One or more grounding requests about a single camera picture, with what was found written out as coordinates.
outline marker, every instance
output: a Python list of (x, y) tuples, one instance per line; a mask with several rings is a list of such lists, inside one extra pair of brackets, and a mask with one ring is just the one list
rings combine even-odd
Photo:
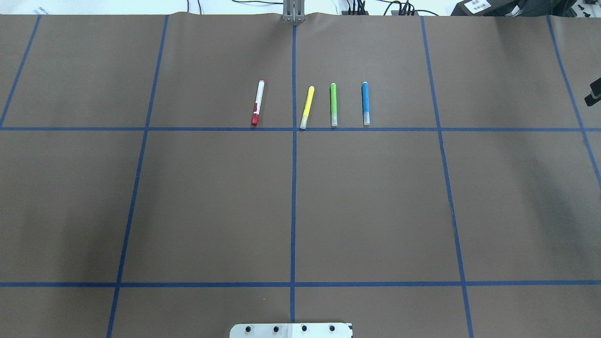
[(259, 87), (257, 88), (257, 98), (255, 99), (255, 110), (252, 112), (252, 122), (253, 126), (256, 126), (259, 123), (259, 112), (261, 111), (261, 101), (263, 100), (263, 88), (265, 88), (265, 80), (259, 80)]
[(307, 101), (305, 102), (305, 110), (302, 112), (302, 119), (300, 120), (300, 128), (307, 128), (307, 119), (309, 118), (309, 112), (311, 111), (311, 103), (313, 102), (313, 94), (315, 93), (315, 87), (310, 86), (309, 92), (307, 92)]
[(336, 96), (336, 84), (330, 85), (330, 110), (332, 111), (332, 127), (338, 126), (338, 98)]
[(370, 125), (370, 88), (367, 82), (363, 82), (361, 86), (361, 92), (363, 94), (363, 125)]

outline black device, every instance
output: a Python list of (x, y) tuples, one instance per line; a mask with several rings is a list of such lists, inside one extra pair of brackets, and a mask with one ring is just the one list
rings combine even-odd
[(572, 6), (576, 0), (464, 0), (455, 5), (452, 16), (506, 16), (516, 6), (517, 16), (576, 16)]
[(591, 93), (584, 100), (587, 106), (592, 106), (601, 101), (601, 78), (591, 84)]

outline white label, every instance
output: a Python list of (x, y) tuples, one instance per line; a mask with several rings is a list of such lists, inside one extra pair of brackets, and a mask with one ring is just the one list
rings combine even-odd
[(476, 14), (492, 6), (486, 0), (472, 0), (470, 2), (466, 2), (465, 7), (472, 12), (472, 14)]

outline mounting plate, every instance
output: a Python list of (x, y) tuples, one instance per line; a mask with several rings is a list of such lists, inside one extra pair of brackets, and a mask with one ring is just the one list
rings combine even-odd
[(353, 325), (345, 323), (236, 324), (230, 338), (352, 338)]

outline gray table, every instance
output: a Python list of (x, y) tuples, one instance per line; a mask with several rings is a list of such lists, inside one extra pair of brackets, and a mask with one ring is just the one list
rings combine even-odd
[(598, 337), (600, 30), (0, 16), (0, 336)]

